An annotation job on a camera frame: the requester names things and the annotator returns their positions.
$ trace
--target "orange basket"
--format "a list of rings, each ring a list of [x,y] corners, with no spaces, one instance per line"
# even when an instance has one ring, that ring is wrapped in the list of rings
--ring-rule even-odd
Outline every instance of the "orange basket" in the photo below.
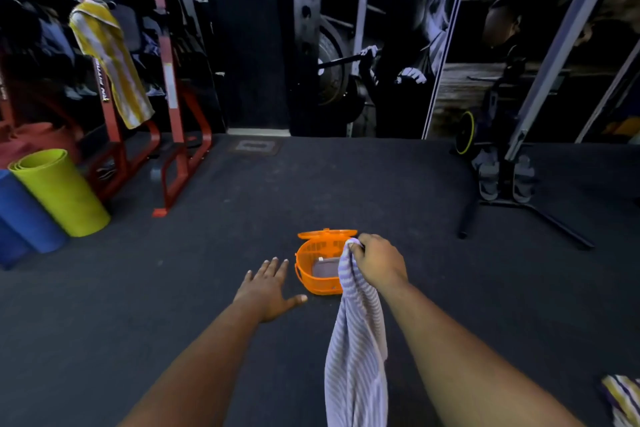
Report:
[[[298,234],[305,241],[296,253],[296,274],[302,285],[312,294],[330,296],[341,294],[338,277],[314,277],[312,270],[316,261],[333,259],[342,255],[344,243],[358,234],[357,230],[324,230]]]

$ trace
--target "black floor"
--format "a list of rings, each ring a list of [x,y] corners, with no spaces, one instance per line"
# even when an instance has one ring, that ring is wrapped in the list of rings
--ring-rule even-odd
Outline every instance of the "black floor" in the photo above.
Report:
[[[472,182],[446,144],[288,139],[280,153],[227,152],[223,136],[177,206],[152,219],[148,174],[113,222],[0,274],[0,425],[112,426],[232,300],[249,268],[294,258],[298,232],[388,237],[412,282],[590,426],[608,426],[603,373],[640,376],[640,149],[539,146],[538,203],[591,237],[581,252],[521,210],[483,208],[455,236]],[[294,274],[287,294],[302,293]],[[228,426],[326,425],[323,367],[338,297],[261,326]],[[389,425],[433,410],[385,309]]]

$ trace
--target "green yoga mat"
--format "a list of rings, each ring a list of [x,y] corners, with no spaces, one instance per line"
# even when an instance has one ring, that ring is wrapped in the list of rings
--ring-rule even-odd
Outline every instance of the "green yoga mat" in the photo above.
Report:
[[[111,216],[77,171],[66,150],[35,152],[12,162],[9,170],[69,236],[85,237],[109,223]]]

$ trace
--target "white and gray towel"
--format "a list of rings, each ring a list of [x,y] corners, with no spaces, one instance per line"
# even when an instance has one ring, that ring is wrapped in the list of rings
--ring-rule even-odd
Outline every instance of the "white and gray towel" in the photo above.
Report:
[[[338,274],[342,299],[324,365],[328,427],[387,425],[387,338],[378,291],[360,273],[349,244]]]

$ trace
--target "orange lid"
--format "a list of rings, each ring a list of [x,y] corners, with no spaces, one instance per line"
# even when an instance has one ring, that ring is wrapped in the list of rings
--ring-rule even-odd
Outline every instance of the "orange lid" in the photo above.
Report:
[[[316,232],[299,233],[298,238],[302,238],[303,240],[310,240],[311,238],[323,238],[327,235],[355,237],[357,234],[358,230],[330,230],[328,228],[325,228],[324,230],[318,230]]]

